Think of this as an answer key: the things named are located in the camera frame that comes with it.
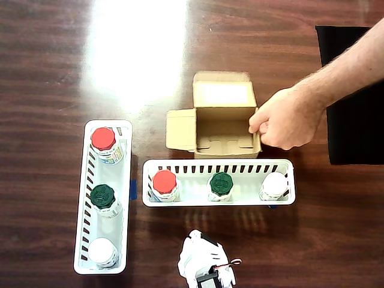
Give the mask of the bare person's hand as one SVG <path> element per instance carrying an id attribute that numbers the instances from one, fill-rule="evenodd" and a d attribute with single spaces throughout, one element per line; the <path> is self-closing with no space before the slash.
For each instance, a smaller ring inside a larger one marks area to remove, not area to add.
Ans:
<path id="1" fill-rule="evenodd" d="M 248 131 L 271 147 L 290 150 L 309 143 L 325 109 L 322 96 L 307 88 L 276 92 L 250 117 Z"/>

